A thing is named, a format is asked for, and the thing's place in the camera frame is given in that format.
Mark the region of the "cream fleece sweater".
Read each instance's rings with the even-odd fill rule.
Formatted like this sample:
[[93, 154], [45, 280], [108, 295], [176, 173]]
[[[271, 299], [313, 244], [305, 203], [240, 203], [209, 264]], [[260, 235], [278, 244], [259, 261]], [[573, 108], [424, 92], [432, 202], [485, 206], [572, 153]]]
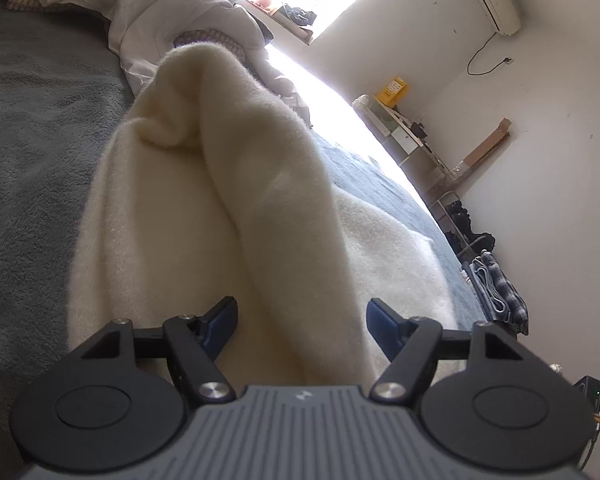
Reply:
[[238, 303], [220, 355], [235, 387], [369, 387], [379, 298], [456, 330], [468, 289], [444, 237], [337, 188], [302, 120], [217, 44], [171, 51], [100, 159], [68, 300], [76, 348], [116, 318], [155, 327]]

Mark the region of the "plaid cloth bag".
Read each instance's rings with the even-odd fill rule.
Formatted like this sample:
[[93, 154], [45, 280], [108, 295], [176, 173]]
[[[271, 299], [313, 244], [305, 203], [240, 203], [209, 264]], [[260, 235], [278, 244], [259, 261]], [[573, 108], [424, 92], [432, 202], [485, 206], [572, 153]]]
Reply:
[[483, 249], [478, 257], [463, 263], [463, 270], [486, 320], [514, 337], [528, 336], [528, 307], [493, 255]]

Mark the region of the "white side cabinet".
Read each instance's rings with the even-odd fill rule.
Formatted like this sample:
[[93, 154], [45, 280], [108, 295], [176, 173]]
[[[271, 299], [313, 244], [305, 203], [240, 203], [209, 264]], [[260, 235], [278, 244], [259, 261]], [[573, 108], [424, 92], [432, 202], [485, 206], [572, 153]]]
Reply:
[[356, 98], [352, 107], [426, 202], [449, 189], [451, 170], [430, 148], [421, 124], [410, 122], [368, 94]]

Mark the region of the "yellow box on shelf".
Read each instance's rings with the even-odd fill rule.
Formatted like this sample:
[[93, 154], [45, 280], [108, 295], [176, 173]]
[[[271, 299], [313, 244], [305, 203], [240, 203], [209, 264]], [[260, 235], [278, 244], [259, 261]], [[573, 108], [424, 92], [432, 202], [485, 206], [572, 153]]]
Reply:
[[393, 108], [404, 98], [409, 88], [410, 86], [403, 78], [396, 76], [391, 79], [381, 92], [376, 94], [376, 99], [386, 107]]

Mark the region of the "beige crumpled garment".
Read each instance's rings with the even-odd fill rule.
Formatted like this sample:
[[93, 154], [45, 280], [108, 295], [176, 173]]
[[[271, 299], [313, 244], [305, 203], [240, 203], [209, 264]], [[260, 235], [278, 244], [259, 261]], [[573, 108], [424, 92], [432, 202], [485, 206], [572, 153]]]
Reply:
[[237, 0], [38, 0], [42, 6], [72, 4], [110, 21], [108, 47], [120, 60], [137, 94], [155, 76], [160, 61], [177, 44], [200, 30], [207, 40], [217, 32], [238, 47], [247, 66], [265, 87], [280, 96], [306, 122], [309, 109], [294, 84], [268, 60], [268, 28]]

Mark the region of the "cardboard strip on wall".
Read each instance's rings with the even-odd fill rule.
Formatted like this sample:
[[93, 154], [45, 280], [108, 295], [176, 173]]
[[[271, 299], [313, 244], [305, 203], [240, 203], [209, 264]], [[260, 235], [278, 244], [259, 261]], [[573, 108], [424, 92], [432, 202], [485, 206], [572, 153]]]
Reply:
[[503, 118], [490, 136], [484, 139], [464, 159], [462, 159], [452, 170], [455, 180], [468, 176], [472, 170], [477, 169], [486, 159], [510, 136], [509, 128], [512, 122]]

